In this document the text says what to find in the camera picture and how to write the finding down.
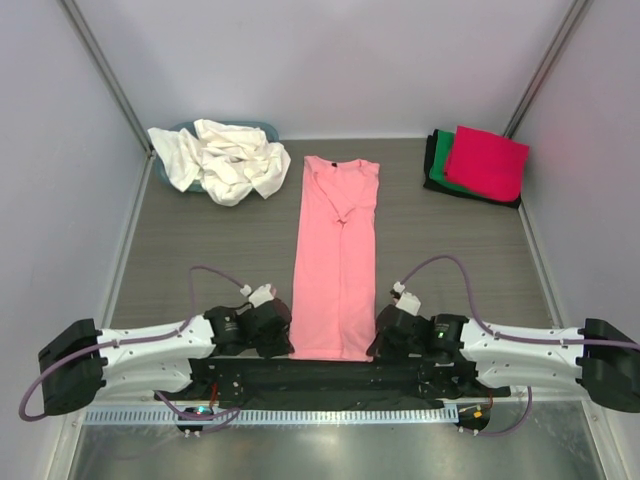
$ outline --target perforated metal strip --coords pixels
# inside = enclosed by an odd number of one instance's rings
[[[224,421],[225,417],[214,423]],[[398,410],[383,412],[294,412],[243,410],[234,425],[365,425],[403,423],[455,423],[456,405],[438,410]],[[203,422],[178,421],[178,417],[164,405],[153,406],[95,406],[87,409],[84,425],[201,425]]]

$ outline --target green towel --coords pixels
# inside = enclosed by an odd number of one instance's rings
[[[433,166],[431,167],[431,170],[429,170],[429,178],[435,182],[438,182],[443,187],[447,187],[450,190],[454,190],[456,192],[469,193],[471,195],[475,195],[476,197],[481,197],[482,195],[478,195],[477,193],[472,192],[468,188],[461,187],[460,185],[456,185],[455,183],[448,182],[447,178],[444,175],[444,166],[447,163],[449,152],[453,147],[454,138],[455,138],[454,133],[445,132],[444,130],[438,130],[438,143],[436,143],[436,155],[433,160]]]

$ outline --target red towel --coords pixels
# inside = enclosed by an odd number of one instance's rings
[[[487,198],[511,202],[522,189],[529,147],[494,133],[458,127],[447,164],[447,181]]]

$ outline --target gray floor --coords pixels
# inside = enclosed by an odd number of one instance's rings
[[[421,139],[285,142],[292,165],[282,189],[268,200],[251,195],[233,208],[214,204],[206,194],[181,194],[152,174],[112,326],[184,319],[189,311],[186,272],[197,263],[216,265],[252,286],[271,282],[290,304],[304,155],[381,164],[377,310],[388,303],[393,283],[414,265],[453,253],[470,270],[486,320],[549,325],[518,213],[424,190],[424,144]],[[235,287],[214,275],[197,273],[196,283],[202,310],[242,302]],[[409,287],[422,299],[425,316],[469,313],[453,264],[429,267]]]

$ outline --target metal frame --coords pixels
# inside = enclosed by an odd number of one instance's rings
[[[538,95],[542,85],[551,74],[553,67],[558,62],[560,55],[569,44],[574,32],[580,26],[582,19],[586,15],[593,0],[573,0],[571,7],[567,11],[560,28],[551,40],[551,44],[544,53],[536,72],[533,74],[529,85],[527,86],[518,106],[516,107],[509,124],[504,131],[504,136],[513,138],[522,123],[525,115],[529,111],[533,100]]]
[[[104,316],[102,323],[103,326],[108,326],[110,324],[113,310],[117,301],[118,290],[122,281],[122,275],[124,273],[124,266],[129,254],[135,225],[142,205],[144,192],[146,190],[147,180],[151,171],[151,165],[153,163],[152,161],[155,156],[153,146],[144,128],[142,127],[142,124],[140,123],[136,112],[131,106],[131,103],[129,102],[124,90],[122,89],[116,75],[111,69],[109,62],[102,52],[100,45],[94,37],[75,0],[57,1],[67,15],[72,28],[78,35],[78,39],[86,48],[89,56],[91,57],[91,60],[93,61],[94,65],[98,69],[98,72],[103,78],[105,86],[113,95],[114,100],[127,119],[132,132],[143,148],[147,159],[149,160],[145,165],[145,170],[140,181],[138,194],[132,209],[131,217],[127,225],[125,239],[121,246],[119,259],[114,272],[112,288],[104,307]],[[516,107],[505,129],[504,136],[512,138],[515,135],[518,127],[522,123],[529,108],[531,107],[534,98],[537,96],[543,83],[550,75],[553,66],[557,63],[562,51],[568,44],[572,34],[578,28],[592,1],[593,0],[573,1],[571,7],[567,11],[567,14],[565,15],[560,25],[560,28],[556,32],[550,46],[543,56],[540,65],[538,66],[518,106]],[[527,234],[527,240],[529,241],[529,245],[532,250],[534,262],[541,279],[543,291],[545,292],[545,297],[549,305],[550,316],[553,320],[554,325],[562,325],[562,319],[564,318],[564,315],[562,315],[560,306],[556,301],[556,290],[553,287],[553,284],[551,283],[547,274],[544,256],[541,254],[537,246],[534,229],[532,228],[524,205],[520,207],[519,213],[523,222],[523,227]],[[620,457],[619,455],[617,455],[618,452],[615,450],[613,442],[614,437],[611,429],[609,428],[608,422],[606,422],[604,415],[601,415],[600,417],[598,417],[595,413],[589,415],[591,409],[593,409],[593,406],[590,406],[585,402],[585,413],[587,413],[587,418],[589,419],[594,440],[596,441],[598,453],[600,454],[601,462],[605,467],[605,471],[607,472],[607,474],[609,474],[609,472],[612,472],[612,474],[615,472],[615,478],[622,479],[627,477],[627,475],[624,475],[623,477],[620,468],[615,466],[616,463],[618,465],[620,464]],[[80,426],[83,418],[84,412],[78,412],[75,415],[69,415],[69,417],[65,419],[61,429],[60,437],[57,442],[57,446],[54,449],[54,453],[52,454],[52,459],[48,469],[47,478],[49,478],[50,480],[64,479],[68,477],[71,471],[71,464],[79,440]]]
[[[82,15],[82,12],[78,8],[75,0],[58,0],[58,3],[71,22],[71,26],[78,35],[80,42],[86,48],[87,53],[89,53],[89,56],[98,69],[98,72],[102,76],[107,89],[113,95],[116,103],[118,104],[118,107],[127,119],[127,122],[129,122],[131,130],[138,139],[138,142],[140,142],[140,145],[144,149],[145,154],[148,158],[151,157],[151,153],[153,152],[151,141],[149,140],[147,133],[142,127],[140,120],[138,120],[136,112],[133,110],[131,103],[129,103],[129,99],[120,86],[118,78],[113,73],[109,62],[107,61],[107,58],[102,52],[98,41],[93,36],[93,32],[89,28],[89,25]]]

